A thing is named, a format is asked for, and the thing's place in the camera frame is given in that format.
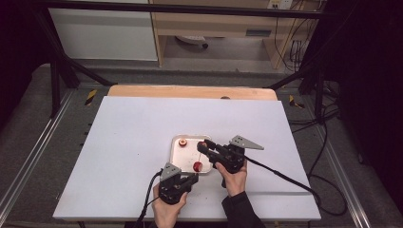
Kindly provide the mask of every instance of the white tray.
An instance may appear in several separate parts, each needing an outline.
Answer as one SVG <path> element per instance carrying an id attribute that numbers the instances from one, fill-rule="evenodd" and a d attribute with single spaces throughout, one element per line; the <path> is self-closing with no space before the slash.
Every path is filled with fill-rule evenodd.
<path id="1" fill-rule="evenodd" d="M 186 146 L 180 146 L 179 140 L 185 139 Z M 208 161 L 208 158 L 198 151 L 198 142 L 210 140 L 209 136 L 205 135 L 178 135 L 172 139 L 171 158 L 170 162 L 181 168 L 183 173 L 195 173 L 193 164 L 195 162 L 202 163 L 200 173 L 208 173 L 213 167 L 213 164 Z"/>

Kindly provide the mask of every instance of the gray floor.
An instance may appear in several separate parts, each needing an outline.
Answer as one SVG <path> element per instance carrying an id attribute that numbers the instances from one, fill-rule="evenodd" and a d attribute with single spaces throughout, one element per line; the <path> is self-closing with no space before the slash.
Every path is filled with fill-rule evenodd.
<path id="1" fill-rule="evenodd" d="M 114 63 L 87 61 L 102 76 L 121 84 L 159 84 L 194 86 L 268 86 L 284 77 L 284 69 L 273 70 L 259 40 L 211 38 L 209 48 L 182 44 L 174 38 L 168 40 L 162 67 L 149 63 L 123 63 L 119 69 Z M 107 87 L 85 82 L 75 90 L 67 111 L 53 133 L 42 157 L 36 164 L 25 188 L 13 205 L 4 227 L 71 227 L 71 222 L 52 218 L 57 197 L 63 192 L 68 176 L 86 140 L 85 132 L 90 130 L 102 97 Z M 303 102 L 298 96 L 298 81 L 278 91 L 284 109 L 290 120 L 311 119 L 307 108 L 288 104 L 289 95 Z M 88 92 L 97 87 L 93 103 L 85 106 Z M 0 196 L 6 194 L 19 168 L 24 164 L 31 148 L 48 123 L 50 114 L 49 73 L 46 67 L 38 69 L 23 100 L 14 110 L 8 124 L 0 132 Z M 370 166 L 357 162 L 355 147 L 343 121 L 332 119 L 328 123 L 329 138 L 345 168 L 359 197 L 363 209 L 373 227 L 403 227 L 403 218 Z M 322 146 L 314 127 L 294 134 L 298 152 L 305 170 L 309 170 Z M 336 183 L 335 175 L 323 156 L 315 169 L 316 174 Z M 313 180 L 312 186 L 323 200 L 323 207 L 331 211 L 342 208 L 340 196 L 329 185 Z M 312 222 L 313 227 L 355 227 L 349 212 L 342 217 L 322 213 L 321 221 Z M 306 227 L 306 223 L 281 222 L 284 227 Z M 93 224 L 88 227 L 101 227 Z M 108 224 L 106 227 L 123 227 L 122 224 Z"/>

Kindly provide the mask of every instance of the black metal frame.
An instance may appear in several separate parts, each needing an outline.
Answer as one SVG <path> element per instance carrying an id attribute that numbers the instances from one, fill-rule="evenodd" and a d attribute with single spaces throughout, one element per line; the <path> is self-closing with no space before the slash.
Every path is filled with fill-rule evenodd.
<path id="1" fill-rule="evenodd" d="M 257 17 L 277 17 L 277 18 L 307 18 L 307 19 L 337 19 L 337 14 L 319 11 L 298 11 L 298 10 L 277 10 L 277 9 L 242 9 L 227 7 L 206 7 L 206 6 L 187 6 L 187 5 L 150 5 L 135 3 L 109 3 L 109 2 L 82 2 L 82 1 L 64 1 L 64 0 L 36 0 L 29 2 L 32 12 L 41 30 L 45 33 L 50 48 L 51 56 L 51 77 L 52 77 L 52 116 L 60 107 L 60 88 L 59 75 L 64 79 L 67 87 L 77 87 L 80 84 L 75 72 L 81 71 L 86 76 L 94 79 L 104 86 L 113 86 L 108 80 L 95 74 L 84 66 L 70 59 L 64 52 L 57 34 L 50 29 L 48 22 L 44 18 L 44 9 L 74 9 L 74 10 L 112 10 L 112 11 L 142 11 L 142 12 L 170 12 L 170 13 L 193 13 L 193 14 L 217 14 L 217 15 L 237 15 L 237 16 L 257 16 Z M 277 89 L 298 77 L 302 77 L 307 70 L 301 70 L 292 77 L 268 86 Z"/>

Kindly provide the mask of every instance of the wall socket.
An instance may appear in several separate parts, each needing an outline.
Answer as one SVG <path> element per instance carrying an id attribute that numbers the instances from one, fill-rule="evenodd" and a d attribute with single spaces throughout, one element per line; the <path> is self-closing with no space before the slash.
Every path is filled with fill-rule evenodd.
<path id="1" fill-rule="evenodd" d="M 293 0 L 270 0 L 267 9 L 273 10 L 289 10 Z"/>

